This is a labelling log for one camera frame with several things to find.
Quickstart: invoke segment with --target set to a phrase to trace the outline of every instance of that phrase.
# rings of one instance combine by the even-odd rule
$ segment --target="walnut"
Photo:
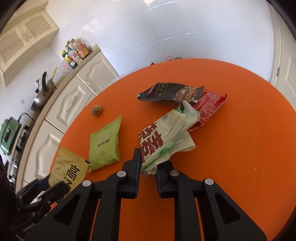
[[[94,116],[99,116],[103,111],[103,107],[101,105],[94,105],[91,109],[91,113]]]

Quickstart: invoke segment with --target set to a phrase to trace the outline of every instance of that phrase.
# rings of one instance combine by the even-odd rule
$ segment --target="cabinet handle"
[[[84,81],[90,88],[92,88],[93,92],[96,92],[96,89],[94,88],[94,86],[87,79],[84,79]]]
[[[67,107],[67,109],[66,109],[66,113],[68,113],[69,110],[72,108],[72,106],[73,106],[73,104],[74,104],[74,102],[75,102],[76,99],[77,99],[77,96],[74,96],[74,99],[71,101],[69,107]]]
[[[26,34],[30,39],[33,37],[32,34],[28,30],[26,31]]]
[[[25,39],[26,42],[29,41],[29,37],[25,33],[22,33],[22,36],[23,36],[23,38]]]

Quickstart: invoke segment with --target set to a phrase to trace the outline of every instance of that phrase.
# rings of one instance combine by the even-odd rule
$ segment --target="green snack package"
[[[90,134],[89,172],[120,161],[118,132],[121,115],[96,133]]]

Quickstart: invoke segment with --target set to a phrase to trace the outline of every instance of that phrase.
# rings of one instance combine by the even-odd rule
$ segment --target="snack wrapper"
[[[88,161],[60,146],[49,176],[49,186],[53,187],[58,182],[64,181],[70,186],[71,192],[84,180],[88,168]]]
[[[226,98],[227,94],[225,96],[220,96],[212,91],[206,92],[205,95],[193,106],[195,110],[200,112],[200,119],[189,131],[193,131],[196,128],[203,126],[224,104]]]
[[[202,97],[203,86],[196,88],[177,83],[157,83],[144,92],[138,94],[142,101],[150,100],[174,100],[177,103],[182,101],[197,101]]]
[[[144,174],[155,174],[156,166],[175,152],[196,147],[187,130],[199,120],[199,113],[188,102],[183,105],[183,111],[172,110],[139,132]]]
[[[120,161],[118,132],[121,116],[90,134],[89,172]]]

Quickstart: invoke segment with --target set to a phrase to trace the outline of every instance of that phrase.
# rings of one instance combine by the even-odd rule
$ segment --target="triangular cutout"
[[[216,193],[215,198],[224,224],[230,224],[240,219],[238,212],[224,199],[220,193]]]
[[[79,199],[80,195],[75,195],[72,200],[70,200],[68,204],[54,216],[54,220],[63,223],[64,225],[69,225],[73,218]]]

